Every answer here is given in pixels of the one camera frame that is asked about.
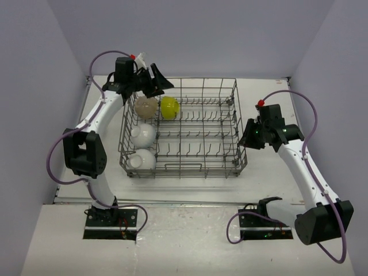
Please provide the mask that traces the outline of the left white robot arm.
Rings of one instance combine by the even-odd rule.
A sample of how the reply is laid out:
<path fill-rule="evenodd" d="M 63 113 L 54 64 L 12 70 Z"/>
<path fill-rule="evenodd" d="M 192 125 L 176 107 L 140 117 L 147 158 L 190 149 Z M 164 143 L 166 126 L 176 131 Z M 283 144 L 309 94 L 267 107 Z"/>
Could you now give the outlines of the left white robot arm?
<path fill-rule="evenodd" d="M 118 57 L 114 72 L 103 86 L 97 86 L 101 96 L 91 112 L 74 129 L 66 129 L 62 136 L 65 165 L 85 183 L 92 206 L 101 210 L 99 219 L 107 226 L 116 224 L 120 213 L 104 173 L 108 159 L 101 135 L 133 93 L 141 91 L 152 98 L 174 87 L 156 64 L 147 66 L 144 59 L 144 52 Z"/>

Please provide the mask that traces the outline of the yellow-green bowl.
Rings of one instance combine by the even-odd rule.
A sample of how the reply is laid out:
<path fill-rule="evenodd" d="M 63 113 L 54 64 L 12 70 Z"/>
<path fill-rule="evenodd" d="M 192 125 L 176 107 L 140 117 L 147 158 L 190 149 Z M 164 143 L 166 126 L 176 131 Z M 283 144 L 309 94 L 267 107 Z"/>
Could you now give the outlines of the yellow-green bowl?
<path fill-rule="evenodd" d="M 161 99 L 160 109 L 164 119 L 172 120 L 179 113 L 180 105 L 176 98 L 165 96 Z"/>

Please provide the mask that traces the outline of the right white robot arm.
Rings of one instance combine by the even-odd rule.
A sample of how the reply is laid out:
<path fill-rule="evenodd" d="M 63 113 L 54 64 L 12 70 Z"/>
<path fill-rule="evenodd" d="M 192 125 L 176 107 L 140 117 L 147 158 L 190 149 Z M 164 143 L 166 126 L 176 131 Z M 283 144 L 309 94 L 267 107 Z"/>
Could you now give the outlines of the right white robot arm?
<path fill-rule="evenodd" d="M 258 202 L 257 221 L 264 226 L 279 221 L 296 230 L 305 245 L 341 238 L 354 208 L 349 200 L 342 201 L 331 189 L 305 146 L 305 137 L 296 124 L 285 123 L 278 104 L 259 106 L 257 118 L 247 121 L 239 146 L 261 150 L 270 145 L 285 162 L 299 188 L 304 206 L 292 207 L 280 197 Z"/>

